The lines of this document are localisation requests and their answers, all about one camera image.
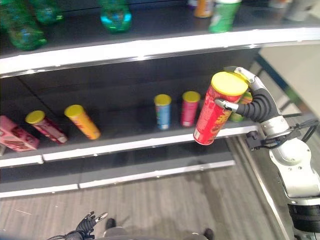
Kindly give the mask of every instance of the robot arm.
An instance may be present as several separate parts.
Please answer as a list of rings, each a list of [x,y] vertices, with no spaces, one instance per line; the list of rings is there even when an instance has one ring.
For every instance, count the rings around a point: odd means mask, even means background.
[[[265,137],[262,139],[257,132],[250,132],[247,145],[251,149],[269,149],[288,198],[296,239],[320,240],[320,178],[311,168],[311,152],[306,141],[297,138],[301,127],[288,125],[273,97],[256,75],[237,66],[228,66],[224,70],[238,74],[248,82],[253,101],[237,104],[217,98],[215,103],[260,123]]]

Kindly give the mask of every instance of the lower shelf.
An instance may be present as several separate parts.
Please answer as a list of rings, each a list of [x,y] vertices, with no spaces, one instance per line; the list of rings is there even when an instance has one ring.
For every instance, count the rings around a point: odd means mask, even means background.
[[[56,193],[232,166],[224,139],[2,169],[0,198]]]

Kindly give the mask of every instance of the black cable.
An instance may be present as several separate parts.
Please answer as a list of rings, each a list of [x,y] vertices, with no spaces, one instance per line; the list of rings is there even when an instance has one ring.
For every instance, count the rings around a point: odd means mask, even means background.
[[[58,239],[65,239],[66,235],[56,235],[48,238],[47,240],[58,240]]]
[[[301,141],[306,143],[310,139],[312,134],[314,134],[318,125],[319,125],[318,119],[310,119],[310,120],[304,121],[301,124],[296,124],[294,127],[291,127],[292,131],[289,134],[287,134],[282,140],[280,140],[279,143],[277,143],[276,145],[273,145],[273,146],[261,145],[261,146],[259,146],[259,148],[264,148],[264,149],[269,149],[269,150],[278,148],[291,137],[291,135],[294,131],[296,131],[297,129],[300,130],[300,129],[304,129],[304,128],[309,127],[308,131],[305,133],[305,135],[301,139]]]
[[[299,117],[302,116],[302,113],[292,113],[292,114],[285,114],[282,115],[284,118],[293,118],[293,117]]]
[[[314,132],[317,130],[317,126],[311,126],[309,127],[308,131],[306,131],[305,135],[303,136],[303,138],[301,139],[301,141],[303,142],[307,142],[309,140],[309,138],[311,138],[312,134],[314,134]]]

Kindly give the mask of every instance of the blue chip canister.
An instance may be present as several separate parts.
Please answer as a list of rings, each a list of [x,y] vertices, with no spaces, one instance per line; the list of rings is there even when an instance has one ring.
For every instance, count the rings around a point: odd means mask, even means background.
[[[159,94],[154,98],[156,122],[159,129],[166,130],[170,126],[171,97]]]

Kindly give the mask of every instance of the white shelf edge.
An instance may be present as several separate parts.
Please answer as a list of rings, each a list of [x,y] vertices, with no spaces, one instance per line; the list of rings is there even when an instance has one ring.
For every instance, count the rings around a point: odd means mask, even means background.
[[[18,190],[18,191],[6,191],[6,192],[0,192],[0,199],[26,196],[26,195],[35,195],[35,194],[46,194],[46,193],[54,194],[56,192],[77,190],[77,189],[79,189],[78,184],[69,184],[69,185],[61,185],[61,186],[32,188],[32,189],[25,189],[25,190]]]
[[[24,156],[16,158],[8,158],[0,160],[0,168],[11,166],[28,165],[28,164],[43,164],[42,155]]]
[[[0,75],[33,74],[46,68],[112,61],[119,59],[145,60],[150,56],[201,51],[207,49],[260,45],[285,42],[319,41],[320,27],[253,29],[215,34],[201,34],[160,39],[136,40],[114,44],[76,47],[39,53],[23,54],[0,59]]]
[[[206,169],[228,167],[228,166],[233,166],[235,164],[236,162],[234,160],[227,160],[227,161],[219,161],[219,162],[198,164],[198,165],[192,165],[192,166],[183,166],[183,167],[177,167],[177,168],[171,168],[171,169],[165,169],[165,170],[144,172],[144,173],[133,174],[128,176],[114,177],[110,179],[82,182],[82,183],[79,183],[79,187],[80,189],[86,189],[86,188],[92,188],[92,187],[124,183],[124,182],[134,181],[134,180],[160,178],[163,176],[173,175],[173,174],[182,174],[182,173],[188,173],[188,172],[194,172],[194,171],[203,171]]]
[[[220,130],[220,132],[217,135],[217,138],[241,135],[241,134],[246,134],[250,131],[257,131],[257,130],[258,130],[257,125],[224,128]],[[175,143],[185,143],[185,142],[192,142],[192,141],[194,141],[193,134],[188,133],[188,134],[182,134],[182,135],[176,135],[176,136],[150,138],[146,140],[123,142],[123,143],[110,144],[110,145],[104,145],[104,146],[95,146],[95,147],[88,147],[88,148],[81,148],[81,149],[73,149],[69,151],[47,153],[47,154],[43,154],[43,160],[45,162],[49,162],[49,161],[56,161],[56,160],[68,159],[68,158],[77,158],[77,157],[83,157],[83,156],[97,156],[98,154],[120,152],[120,151],[148,148],[148,147],[175,144]]]

